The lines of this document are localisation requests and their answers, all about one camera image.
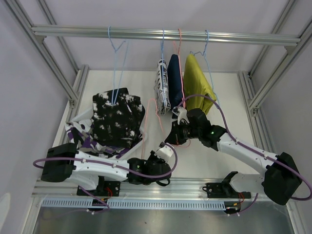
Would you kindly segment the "white black lettered trousers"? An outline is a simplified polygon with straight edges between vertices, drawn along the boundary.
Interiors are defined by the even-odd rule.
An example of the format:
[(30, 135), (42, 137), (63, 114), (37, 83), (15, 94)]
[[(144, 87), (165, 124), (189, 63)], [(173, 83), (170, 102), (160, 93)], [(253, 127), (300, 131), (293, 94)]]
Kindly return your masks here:
[(157, 63), (154, 91), (157, 113), (159, 115), (164, 115), (171, 109), (171, 104), (169, 101), (167, 64), (166, 61), (162, 59), (160, 59)]

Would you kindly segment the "navy blue trousers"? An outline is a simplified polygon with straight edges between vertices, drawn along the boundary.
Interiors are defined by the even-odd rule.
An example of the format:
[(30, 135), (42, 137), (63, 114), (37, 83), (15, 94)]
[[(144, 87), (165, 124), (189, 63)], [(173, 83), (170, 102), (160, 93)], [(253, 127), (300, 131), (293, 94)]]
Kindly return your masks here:
[(177, 54), (171, 55), (167, 73), (169, 86), (169, 101), (172, 110), (174, 107), (178, 106), (183, 99), (179, 58)]

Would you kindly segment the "black white patterned trousers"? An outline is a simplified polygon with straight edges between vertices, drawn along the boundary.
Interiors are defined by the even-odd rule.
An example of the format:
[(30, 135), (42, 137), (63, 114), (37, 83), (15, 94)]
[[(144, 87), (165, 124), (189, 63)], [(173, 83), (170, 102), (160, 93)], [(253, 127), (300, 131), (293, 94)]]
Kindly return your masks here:
[(131, 148), (140, 138), (145, 108), (139, 96), (127, 88), (97, 93), (92, 97), (94, 140), (105, 146)]

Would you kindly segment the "purple camouflage trousers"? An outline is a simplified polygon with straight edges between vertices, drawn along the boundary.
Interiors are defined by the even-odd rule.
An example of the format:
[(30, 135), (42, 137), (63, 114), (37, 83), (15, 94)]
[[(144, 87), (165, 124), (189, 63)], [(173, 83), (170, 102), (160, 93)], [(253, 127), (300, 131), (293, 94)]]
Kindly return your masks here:
[(64, 128), (70, 142), (76, 144), (79, 151), (92, 156), (116, 159), (126, 157), (130, 154), (129, 148), (107, 146), (93, 139), (91, 136), (92, 121), (90, 119), (67, 122)]

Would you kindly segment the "white plastic basket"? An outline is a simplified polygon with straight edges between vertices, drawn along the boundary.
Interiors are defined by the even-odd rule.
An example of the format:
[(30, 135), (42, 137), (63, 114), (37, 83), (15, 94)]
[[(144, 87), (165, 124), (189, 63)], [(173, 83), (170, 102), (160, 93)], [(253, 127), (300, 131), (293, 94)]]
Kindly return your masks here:
[[(80, 121), (80, 120), (84, 120), (84, 119), (90, 119), (91, 120), (92, 115), (93, 115), (93, 109), (92, 108), (88, 108), (85, 112), (77, 115), (76, 117), (71, 119), (69, 122), (71, 122), (71, 121)], [(129, 148), (130, 149), (130, 152), (129, 152), (130, 154), (132, 154), (136, 149), (138, 149), (142, 145), (142, 143), (147, 139), (146, 136), (145, 137), (142, 136), (142, 133), (143, 133), (143, 128), (142, 127), (140, 127), (140, 129), (139, 129), (139, 133), (140, 133), (139, 139), (137, 141), (135, 141), (132, 144), (132, 146)]]

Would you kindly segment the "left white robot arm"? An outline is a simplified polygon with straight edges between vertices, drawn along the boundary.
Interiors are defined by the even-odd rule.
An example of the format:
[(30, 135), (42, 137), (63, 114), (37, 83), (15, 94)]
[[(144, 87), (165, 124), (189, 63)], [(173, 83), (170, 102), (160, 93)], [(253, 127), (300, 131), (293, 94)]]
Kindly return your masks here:
[(47, 157), (34, 162), (34, 166), (43, 162), (41, 180), (60, 183), (69, 181), (93, 195), (100, 195), (105, 190), (101, 181), (110, 178), (135, 185), (149, 185), (169, 181), (172, 168), (169, 159), (176, 155), (173, 147), (162, 143), (156, 151), (151, 151), (148, 159), (108, 159), (93, 156), (77, 150), (73, 143), (66, 143), (50, 148)]

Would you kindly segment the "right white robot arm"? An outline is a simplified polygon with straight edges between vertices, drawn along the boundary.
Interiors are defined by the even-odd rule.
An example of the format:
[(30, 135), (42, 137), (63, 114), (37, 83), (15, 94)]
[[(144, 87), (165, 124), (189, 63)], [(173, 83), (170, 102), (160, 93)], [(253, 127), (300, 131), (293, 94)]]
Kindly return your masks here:
[(196, 138), (205, 147), (233, 156), (257, 171), (257, 174), (229, 173), (222, 185), (225, 196), (253, 192), (265, 194), (278, 205), (286, 205), (301, 185), (298, 168), (288, 153), (277, 155), (247, 144), (225, 128), (212, 125), (198, 108), (187, 111), (183, 107), (175, 107), (173, 113), (177, 120), (172, 122), (165, 140), (167, 143), (181, 145)]

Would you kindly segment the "yellow green trousers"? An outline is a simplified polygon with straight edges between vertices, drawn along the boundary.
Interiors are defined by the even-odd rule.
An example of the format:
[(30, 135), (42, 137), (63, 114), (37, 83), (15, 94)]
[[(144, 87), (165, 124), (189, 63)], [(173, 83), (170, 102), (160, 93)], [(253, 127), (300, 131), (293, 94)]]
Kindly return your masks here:
[[(217, 101), (213, 89), (208, 83), (194, 55), (189, 54), (185, 62), (185, 71), (183, 77), (184, 94), (186, 97), (191, 95), (204, 95), (210, 97), (213, 101)], [(210, 99), (202, 96), (194, 96), (186, 100), (187, 110), (200, 109), (205, 115), (213, 106)]]

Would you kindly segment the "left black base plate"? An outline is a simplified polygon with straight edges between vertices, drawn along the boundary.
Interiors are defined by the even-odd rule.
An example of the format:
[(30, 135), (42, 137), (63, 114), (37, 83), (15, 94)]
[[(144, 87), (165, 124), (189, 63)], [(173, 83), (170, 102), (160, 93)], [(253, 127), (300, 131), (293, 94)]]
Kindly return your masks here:
[(118, 197), (120, 185), (121, 182), (119, 181), (104, 181), (95, 190), (89, 191), (89, 193), (94, 196)]

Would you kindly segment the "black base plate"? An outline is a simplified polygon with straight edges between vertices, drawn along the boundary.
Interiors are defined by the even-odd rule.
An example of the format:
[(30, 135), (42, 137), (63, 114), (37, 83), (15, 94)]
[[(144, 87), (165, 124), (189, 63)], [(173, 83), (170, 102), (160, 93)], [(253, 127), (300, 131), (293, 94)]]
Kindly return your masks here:
[(237, 192), (228, 183), (223, 182), (209, 182), (202, 187), (202, 190), (207, 194), (208, 198), (244, 198), (250, 199), (252, 195), (250, 192)]
[(120, 185), (121, 182), (119, 181), (104, 181), (95, 190), (89, 191), (89, 193), (94, 196), (118, 197)]

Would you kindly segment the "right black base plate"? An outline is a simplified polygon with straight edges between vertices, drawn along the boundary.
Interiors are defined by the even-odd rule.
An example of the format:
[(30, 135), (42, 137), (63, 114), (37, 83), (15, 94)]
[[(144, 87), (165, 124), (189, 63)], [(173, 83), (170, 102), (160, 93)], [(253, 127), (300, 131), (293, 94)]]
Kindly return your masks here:
[(250, 192), (237, 192), (228, 183), (223, 182), (209, 182), (202, 187), (202, 190), (207, 194), (208, 198), (244, 198), (250, 199), (252, 195)]

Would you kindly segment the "aluminium front rail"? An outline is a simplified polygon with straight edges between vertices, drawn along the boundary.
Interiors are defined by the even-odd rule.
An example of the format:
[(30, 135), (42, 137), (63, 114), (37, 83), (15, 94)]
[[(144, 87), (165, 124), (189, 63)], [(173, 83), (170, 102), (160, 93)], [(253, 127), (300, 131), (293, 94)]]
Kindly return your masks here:
[[(207, 194), (202, 187), (206, 183), (221, 181), (221, 179), (171, 178), (171, 183), (166, 187), (156, 183), (146, 186), (121, 182), (119, 186), (113, 186), (106, 192), (108, 195), (112, 192), (119, 193), (118, 199), (205, 200)], [(38, 179), (31, 197), (78, 198), (77, 190), (78, 186), (70, 182), (50, 183)]]

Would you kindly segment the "aluminium hanging rail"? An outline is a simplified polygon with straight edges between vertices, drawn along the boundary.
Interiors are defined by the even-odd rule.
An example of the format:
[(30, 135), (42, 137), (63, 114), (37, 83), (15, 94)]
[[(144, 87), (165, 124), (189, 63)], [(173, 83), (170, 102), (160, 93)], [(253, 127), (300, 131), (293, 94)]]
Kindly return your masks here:
[(133, 29), (92, 26), (34, 25), (31, 30), (36, 36), (143, 39), (143, 40), (181, 40), (187, 42), (236, 43), (269, 46), (295, 47), (299, 36), (280, 34), (221, 33), (208, 31), (183, 31), (164, 29)]

